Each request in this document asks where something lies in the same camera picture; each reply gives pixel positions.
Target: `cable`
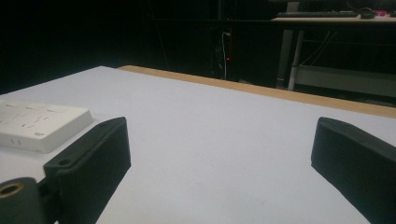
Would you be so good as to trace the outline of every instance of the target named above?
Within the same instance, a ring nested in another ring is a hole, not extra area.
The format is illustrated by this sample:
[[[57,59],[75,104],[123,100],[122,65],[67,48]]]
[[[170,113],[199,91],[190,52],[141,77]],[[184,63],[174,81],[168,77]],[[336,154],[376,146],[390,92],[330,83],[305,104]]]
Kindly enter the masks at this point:
[[[323,46],[323,48],[321,49],[320,53],[317,55],[317,57],[315,58],[315,60],[311,63],[311,66],[314,65],[314,63],[318,60],[318,58],[320,57],[320,55],[323,53],[323,51],[327,48],[327,46],[330,44],[330,42],[332,41],[332,39],[337,35],[337,32],[334,32],[334,34],[332,34],[332,36],[330,36],[330,38],[327,40],[327,43],[325,44],[325,46]]]
[[[151,17],[155,19],[154,11],[152,10],[150,0],[148,0],[148,6],[149,6],[149,10],[151,12]],[[165,59],[166,67],[168,68],[168,70],[171,70],[171,68],[169,66],[169,62],[168,62],[168,57],[166,56],[166,53],[165,53],[165,47],[163,46],[163,37],[161,36],[160,29],[158,29],[157,25],[155,25],[155,29],[157,30],[158,37],[160,38],[161,49],[163,50],[163,58]]]
[[[306,63],[306,61],[310,60],[321,48],[322,46],[325,44],[327,38],[329,37],[330,32],[327,32],[326,36],[324,37],[321,45],[311,54],[308,56],[308,58],[306,58],[302,63],[300,63],[300,65],[304,65],[304,63]]]
[[[223,48],[223,59],[224,59],[224,80],[227,80],[227,58],[225,57],[224,35],[230,36],[230,33],[223,32],[221,34],[221,45]]]

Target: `black object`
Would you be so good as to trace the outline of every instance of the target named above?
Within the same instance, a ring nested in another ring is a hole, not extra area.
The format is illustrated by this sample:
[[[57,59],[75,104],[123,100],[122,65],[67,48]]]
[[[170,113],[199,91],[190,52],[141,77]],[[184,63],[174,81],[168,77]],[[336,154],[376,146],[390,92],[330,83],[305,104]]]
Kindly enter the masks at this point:
[[[376,12],[372,11],[368,7],[361,8],[359,10],[359,12],[361,14],[361,19],[363,19],[363,20],[370,20],[370,19],[375,18],[375,16],[376,16]]]
[[[278,18],[353,18],[359,16],[353,11],[318,11],[318,12],[279,12]]]
[[[320,118],[311,161],[370,222],[396,223],[396,147],[351,124]]]
[[[47,162],[38,185],[1,184],[0,223],[95,223],[130,166],[126,119],[102,122]]]

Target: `desk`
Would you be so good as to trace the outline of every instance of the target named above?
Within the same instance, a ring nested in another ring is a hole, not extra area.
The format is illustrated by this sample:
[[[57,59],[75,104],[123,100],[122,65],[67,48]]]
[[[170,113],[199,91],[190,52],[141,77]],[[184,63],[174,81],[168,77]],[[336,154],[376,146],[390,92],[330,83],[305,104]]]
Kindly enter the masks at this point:
[[[340,119],[396,145],[396,109],[121,69],[1,95],[85,106],[94,123],[127,118],[132,167],[98,223],[368,223],[310,166],[316,124]],[[40,180],[41,166],[82,133],[47,155],[0,147],[0,181]]]
[[[274,22],[280,22],[279,25],[281,25],[282,22],[296,22],[298,23],[309,23],[309,24],[321,24],[324,28],[328,28],[331,30],[336,30],[336,24],[342,24],[344,23],[343,26],[340,26],[340,29],[345,29],[344,26],[349,25],[350,29],[355,29],[355,27],[364,27],[367,26],[367,29],[371,29],[375,25],[393,25],[393,27],[396,25],[396,18],[392,18],[389,15],[385,17],[376,17],[371,20],[362,20],[360,16],[356,18],[275,18],[272,21]],[[304,29],[299,31],[299,35],[297,38],[297,44],[296,44],[296,49],[294,51],[294,59],[292,62],[291,70],[290,70],[290,78],[289,78],[289,86],[288,90],[293,91],[294,89],[294,84],[297,76],[297,71],[298,71],[298,66],[300,65],[300,51],[301,47],[303,44],[304,40]],[[289,58],[289,51],[290,51],[290,42],[284,42],[284,46],[282,48],[286,48],[281,55],[281,59],[284,60],[284,58]],[[280,68],[287,66],[287,61],[283,62],[282,64],[279,65]],[[279,74],[278,78],[282,78],[284,75]],[[371,93],[371,94],[377,94],[377,95],[387,95],[394,97],[396,92],[394,90],[395,85],[396,85],[396,77],[393,75],[386,75],[386,74],[371,74],[372,77],[384,77],[384,81],[375,81],[378,82],[377,85],[381,86],[380,88],[377,88],[377,90],[367,90],[364,91],[366,93]],[[356,75],[355,77],[350,77],[353,78],[350,82],[348,83],[353,83],[352,85],[356,85],[359,87],[370,87],[371,84],[373,83],[372,78],[366,78],[364,80],[361,80],[359,78],[359,75]],[[340,89],[342,90],[343,88],[341,87],[342,85],[334,85],[335,89]],[[344,91],[359,91],[361,88],[357,87],[352,87],[350,89],[346,89]]]

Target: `screw hole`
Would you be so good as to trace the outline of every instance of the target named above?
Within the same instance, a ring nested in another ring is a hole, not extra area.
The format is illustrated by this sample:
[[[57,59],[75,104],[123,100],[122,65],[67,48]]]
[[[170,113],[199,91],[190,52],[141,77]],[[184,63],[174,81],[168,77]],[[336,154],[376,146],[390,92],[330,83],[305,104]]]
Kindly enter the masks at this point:
[[[0,188],[0,198],[6,198],[23,189],[22,183],[11,183]]]
[[[66,159],[66,160],[59,161],[58,164],[60,164],[60,165],[67,165],[68,163],[70,163],[70,160]]]

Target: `electrical socket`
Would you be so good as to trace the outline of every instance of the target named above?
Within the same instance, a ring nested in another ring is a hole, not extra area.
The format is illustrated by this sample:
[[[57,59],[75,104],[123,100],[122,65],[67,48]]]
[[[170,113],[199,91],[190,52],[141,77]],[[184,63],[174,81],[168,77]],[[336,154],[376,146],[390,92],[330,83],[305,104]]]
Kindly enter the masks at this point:
[[[87,108],[0,100],[0,145],[50,153],[93,123]]]

